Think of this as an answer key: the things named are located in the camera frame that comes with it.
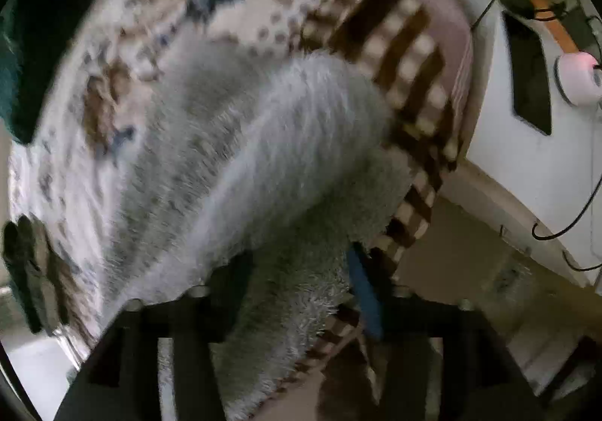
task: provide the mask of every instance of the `floor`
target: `floor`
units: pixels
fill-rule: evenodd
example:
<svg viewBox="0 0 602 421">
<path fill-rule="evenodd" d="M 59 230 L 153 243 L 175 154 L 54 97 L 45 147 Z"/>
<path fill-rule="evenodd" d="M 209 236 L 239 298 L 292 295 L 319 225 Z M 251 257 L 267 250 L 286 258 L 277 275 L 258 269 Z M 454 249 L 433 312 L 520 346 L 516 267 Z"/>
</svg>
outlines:
<svg viewBox="0 0 602 421">
<path fill-rule="evenodd" d="M 508 270 L 513 272 L 509 275 L 511 280 L 507 277 Z M 550 306 L 553 298 L 550 290 L 555 287 L 552 284 L 554 277 L 542 288 L 538 285 L 541 280 L 534 280 L 535 276 L 540 276 L 537 266 L 517 260 L 514 250 L 499 239 L 495 231 L 443 198 L 434 206 L 432 225 L 425 236 L 402 257 L 399 275 L 403 283 L 425 299 L 448 304 L 457 303 L 461 299 L 472 301 L 487 313 L 490 321 L 508 341 L 520 329 L 525 310 L 528 306 L 533 309 L 534 302 L 537 303 L 538 310 L 547 310 L 548 316 L 560 317 L 559 311 L 562 310 L 563 318 L 577 317 L 570 307 L 562 309 L 556 305 Z M 558 280 L 561 284 L 566 282 L 560 278 Z M 534 365 L 534 385 L 537 385 L 540 378 L 553 375 L 553 372 L 549 372 L 550 368 L 547 368 L 549 362 L 540 361 L 538 366 L 532 360 L 533 348 L 540 345 L 541 349 L 541 334 L 544 329 L 538 325 L 535 336 L 529 336 L 531 330 L 528 330 L 528 339 L 536 337 L 536 341 L 523 341 L 517 349 L 523 361 Z M 32 402 L 40 410 L 44 421 L 52 420 L 53 413 L 67 390 L 65 374 L 70 368 L 67 357 L 58 344 L 48 338 L 23 333 L 21 336 L 0 333 L 0 337 L 10 351 L 11 361 Z M 550 342 L 547 338 L 546 336 L 544 342 Z M 564 344 L 563 347 L 566 349 L 570 345 Z M 266 408 L 255 419 L 314 420 L 320 382 L 321 374 L 315 374 L 302 387 L 292 391 L 283 402 Z"/>
</svg>

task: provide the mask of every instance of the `gray fluffy blanket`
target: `gray fluffy blanket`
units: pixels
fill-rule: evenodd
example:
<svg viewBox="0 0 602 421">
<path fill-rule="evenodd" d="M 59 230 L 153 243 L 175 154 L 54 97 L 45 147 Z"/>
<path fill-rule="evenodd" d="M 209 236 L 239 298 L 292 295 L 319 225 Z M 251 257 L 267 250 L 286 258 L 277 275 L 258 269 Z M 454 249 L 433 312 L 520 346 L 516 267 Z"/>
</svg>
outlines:
<svg viewBox="0 0 602 421">
<path fill-rule="evenodd" d="M 162 63 L 123 179 L 103 316 L 174 299 L 253 250 L 239 321 L 214 349 L 227 416 L 244 419 L 315 342 L 348 288 L 349 242 L 384 228 L 410 170 L 380 147 L 381 94 L 339 59 L 250 58 L 183 33 Z M 162 379 L 170 419 L 169 368 Z"/>
</svg>

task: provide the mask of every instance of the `black metal bar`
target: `black metal bar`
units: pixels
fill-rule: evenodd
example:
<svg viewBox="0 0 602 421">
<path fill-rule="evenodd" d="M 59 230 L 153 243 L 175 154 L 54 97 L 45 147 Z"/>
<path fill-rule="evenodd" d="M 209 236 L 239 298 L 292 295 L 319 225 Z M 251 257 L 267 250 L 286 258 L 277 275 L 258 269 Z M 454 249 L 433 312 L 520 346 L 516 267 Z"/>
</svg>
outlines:
<svg viewBox="0 0 602 421">
<path fill-rule="evenodd" d="M 379 404 L 380 419 L 423 421 L 433 354 L 429 338 L 426 334 L 408 334 L 391 347 Z"/>
<path fill-rule="evenodd" d="M 477 331 L 469 317 L 461 316 L 456 332 L 443 336 L 443 353 L 439 419 L 448 421 L 460 417 L 480 384 Z"/>
<path fill-rule="evenodd" d="M 141 314 L 125 313 L 119 387 L 144 421 L 161 421 L 158 379 L 158 339 L 140 327 Z"/>
<path fill-rule="evenodd" d="M 458 330 L 463 311 L 458 307 L 425 301 L 418 296 L 392 298 L 383 304 L 385 340 L 394 342 L 408 333 L 425 333 L 442 338 Z"/>
<path fill-rule="evenodd" d="M 178 421 L 225 421 L 207 334 L 198 325 L 197 301 L 186 297 L 174 310 L 173 387 Z"/>
</svg>

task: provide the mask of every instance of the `brown checkered fabric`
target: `brown checkered fabric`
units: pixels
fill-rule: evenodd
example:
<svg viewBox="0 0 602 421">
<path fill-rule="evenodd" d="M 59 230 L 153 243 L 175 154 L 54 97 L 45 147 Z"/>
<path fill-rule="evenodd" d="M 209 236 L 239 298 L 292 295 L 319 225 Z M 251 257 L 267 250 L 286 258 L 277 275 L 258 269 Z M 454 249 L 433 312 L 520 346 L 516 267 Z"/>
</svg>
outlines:
<svg viewBox="0 0 602 421">
<path fill-rule="evenodd" d="M 299 50 L 326 49 L 354 63 L 395 110 L 386 148 L 408 153 L 419 170 L 369 251 L 394 280 L 401 254 L 428 228 L 435 196 L 458 154 L 452 101 L 439 82 L 444 60 L 426 32 L 428 24 L 419 0 L 322 0 L 291 40 Z M 338 345 L 357 335 L 358 324 L 359 311 L 351 297 L 272 398 L 298 386 L 308 372 L 323 368 Z"/>
</svg>

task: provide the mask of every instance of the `dark green fabric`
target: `dark green fabric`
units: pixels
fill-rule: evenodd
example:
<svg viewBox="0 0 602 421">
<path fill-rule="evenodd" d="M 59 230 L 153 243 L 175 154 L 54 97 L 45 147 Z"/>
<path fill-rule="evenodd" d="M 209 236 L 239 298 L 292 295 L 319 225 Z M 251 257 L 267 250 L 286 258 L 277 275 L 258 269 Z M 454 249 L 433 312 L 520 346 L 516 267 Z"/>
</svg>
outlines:
<svg viewBox="0 0 602 421">
<path fill-rule="evenodd" d="M 35 311 L 35 306 L 27 284 L 27 260 L 22 252 L 22 243 L 19 231 L 14 222 L 7 222 L 4 226 L 4 250 L 2 258 L 10 274 L 10 289 L 17 303 L 20 305 L 27 326 L 32 333 L 41 331 L 40 318 Z"/>
<path fill-rule="evenodd" d="M 58 305 L 58 318 L 61 324 L 69 324 L 69 311 L 67 308 L 67 296 L 65 289 L 62 287 L 61 279 L 58 271 L 58 263 L 61 261 L 61 257 L 58 256 L 50 246 L 50 240 L 46 236 L 46 244 L 48 245 L 48 279 L 50 283 L 54 285 L 56 292 L 56 303 Z"/>
<path fill-rule="evenodd" d="M 27 273 L 27 286 L 31 302 L 34 305 L 35 312 L 42 328 L 50 336 L 52 328 L 49 326 L 46 315 L 46 305 L 44 304 L 44 295 L 41 291 L 41 281 L 43 279 L 40 267 L 35 261 L 35 236 L 34 229 L 27 216 L 21 216 L 17 221 L 17 229 L 19 230 L 19 240 L 21 246 L 21 256 L 25 261 L 25 272 Z"/>
<path fill-rule="evenodd" d="M 8 0 L 0 11 L 0 117 L 31 142 L 61 56 L 92 0 Z"/>
</svg>

